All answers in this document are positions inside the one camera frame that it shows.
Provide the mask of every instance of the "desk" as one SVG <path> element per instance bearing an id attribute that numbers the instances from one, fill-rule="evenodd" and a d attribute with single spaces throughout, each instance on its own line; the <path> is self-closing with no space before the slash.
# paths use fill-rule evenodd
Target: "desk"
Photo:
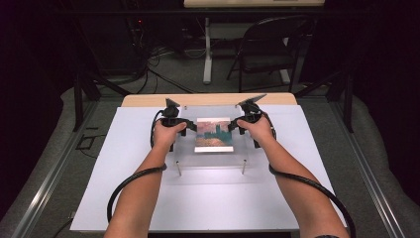
<path id="1" fill-rule="evenodd" d="M 91 179 L 77 209 L 71 230 L 103 232 L 106 205 L 115 187 L 128 177 L 150 149 L 149 133 L 164 99 L 184 105 L 234 105 L 257 93 L 130 95 L 118 108 Z M 332 190 L 303 111 L 290 93 L 270 93 L 258 102 L 277 130 L 277 140 Z M 237 167 L 187 169 L 178 174 L 174 152 L 166 157 L 151 232 L 267 232 L 298 229 L 281 195 L 263 150 L 246 141 L 250 163 L 244 174 Z"/>

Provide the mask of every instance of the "forearm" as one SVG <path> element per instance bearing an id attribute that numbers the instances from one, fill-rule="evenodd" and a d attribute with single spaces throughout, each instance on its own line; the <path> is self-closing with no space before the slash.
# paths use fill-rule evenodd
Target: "forearm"
<path id="1" fill-rule="evenodd" d="M 319 182 L 303 165 L 295 160 L 278 142 L 261 143 L 271 166 L 279 172 L 305 177 Z M 317 189 L 289 178 L 275 178 L 284 198 L 301 228 L 301 237 L 329 234 L 348 237 L 330 199 Z"/>
<path id="2" fill-rule="evenodd" d="M 163 166 L 168 148 L 153 147 L 136 172 Z M 137 178 L 121 192 L 105 237 L 147 237 L 158 200 L 161 172 Z"/>

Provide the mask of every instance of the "wooden table edge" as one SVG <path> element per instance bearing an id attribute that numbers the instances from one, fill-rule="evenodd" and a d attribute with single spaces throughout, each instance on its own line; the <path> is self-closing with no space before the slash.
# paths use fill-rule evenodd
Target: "wooden table edge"
<path id="1" fill-rule="evenodd" d="M 236 105 L 247 98 L 262 93 L 197 93 L 197 94 L 143 94 L 128 95 L 124 98 L 122 107 L 155 107 L 166 106 L 165 99 L 179 103 L 181 106 L 198 105 Z M 297 105 L 296 98 L 289 92 L 267 93 L 257 104 Z"/>

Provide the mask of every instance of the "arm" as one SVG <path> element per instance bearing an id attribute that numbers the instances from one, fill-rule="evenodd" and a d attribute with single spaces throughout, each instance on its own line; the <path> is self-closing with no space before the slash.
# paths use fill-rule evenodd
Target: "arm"
<path id="1" fill-rule="evenodd" d="M 186 127 L 185 123 L 163 127 L 157 121 L 154 131 L 154 147 L 150 150 L 136 172 L 164 164 L 176 133 Z M 121 192 L 105 238 L 148 237 L 152 215 L 158 200 L 161 173 L 153 173 L 130 182 Z"/>
<path id="2" fill-rule="evenodd" d="M 273 137 L 268 121 L 262 117 L 251 124 L 238 120 L 238 125 L 250 131 L 251 136 L 265 151 L 271 166 L 280 172 L 295 174 L 319 182 L 310 171 L 294 159 Z M 299 224 L 301 237 L 319 235 L 349 237 L 330 199 L 317 189 L 288 178 L 276 177 L 278 186 Z"/>

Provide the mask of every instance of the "haptic device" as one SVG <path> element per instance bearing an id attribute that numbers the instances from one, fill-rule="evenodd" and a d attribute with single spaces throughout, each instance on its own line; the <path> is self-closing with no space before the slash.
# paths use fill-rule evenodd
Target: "haptic device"
<path id="1" fill-rule="evenodd" d="M 235 128 L 239 128 L 239 132 L 241 135 L 245 134 L 245 129 L 242 127 L 238 126 L 238 120 L 244 120 L 250 123 L 256 123 L 260 120 L 260 118 L 264 115 L 264 117 L 268 120 L 269 125 L 271 127 L 271 132 L 272 132 L 272 136 L 275 138 L 275 130 L 272 126 L 271 121 L 269 120 L 268 115 L 263 112 L 258 105 L 256 105 L 256 102 L 260 99 L 262 99 L 263 97 L 266 96 L 265 94 L 261 94 L 255 97 L 251 97 L 248 98 L 244 101 L 239 102 L 237 105 L 241 106 L 242 110 L 244 111 L 244 116 L 240 116 L 236 119 L 234 119 L 233 121 L 231 121 L 231 123 L 228 126 L 229 131 L 233 131 L 235 130 Z M 164 110 L 161 110 L 157 113 L 157 115 L 154 118 L 153 121 L 153 125 L 152 125 L 152 131 L 151 131 L 151 146 L 154 145 L 154 127 L 158 118 L 158 115 L 161 113 L 161 115 L 163 116 L 162 118 L 160 118 L 160 122 L 161 125 L 165 126 L 165 127 L 172 127 L 172 126 L 176 126 L 179 123 L 182 122 L 186 122 L 186 128 L 190 129 L 191 131 L 197 132 L 197 125 L 194 124 L 194 122 L 185 119 L 185 118 L 179 118 L 178 114 L 179 114 L 179 110 L 177 107 L 179 107 L 180 105 L 176 102 L 174 102 L 173 100 L 171 100 L 170 98 L 166 99 L 166 108 Z M 185 136 L 186 135 L 186 128 L 183 129 L 182 131 L 180 131 L 179 133 L 181 134 L 181 136 Z M 258 144 L 258 142 L 254 141 L 254 146 L 255 148 L 259 148 L 260 145 Z"/>

